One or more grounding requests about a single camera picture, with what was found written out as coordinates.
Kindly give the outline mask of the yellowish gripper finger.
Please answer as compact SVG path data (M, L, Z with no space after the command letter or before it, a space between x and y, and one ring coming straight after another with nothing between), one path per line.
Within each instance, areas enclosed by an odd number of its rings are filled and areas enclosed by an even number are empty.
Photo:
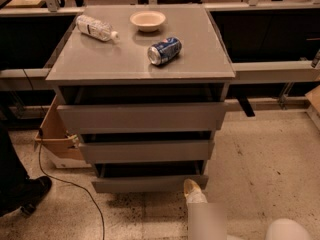
M192 179L185 179L183 183L184 196L189 197L193 193L201 193L201 187Z

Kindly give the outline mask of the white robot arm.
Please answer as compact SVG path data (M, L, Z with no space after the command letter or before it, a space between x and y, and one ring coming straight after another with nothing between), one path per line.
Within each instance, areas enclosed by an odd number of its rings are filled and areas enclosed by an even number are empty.
M201 187L192 179L184 181L184 196L188 208L188 240L244 240L227 233L226 212L222 205L209 203ZM298 222L280 218L274 220L264 240L313 240Z

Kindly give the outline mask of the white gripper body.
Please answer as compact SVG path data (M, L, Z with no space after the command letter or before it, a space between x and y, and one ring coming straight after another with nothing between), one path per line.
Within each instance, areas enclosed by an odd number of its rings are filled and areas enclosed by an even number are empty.
M207 198L202 192L192 192L187 195L186 203L207 203Z

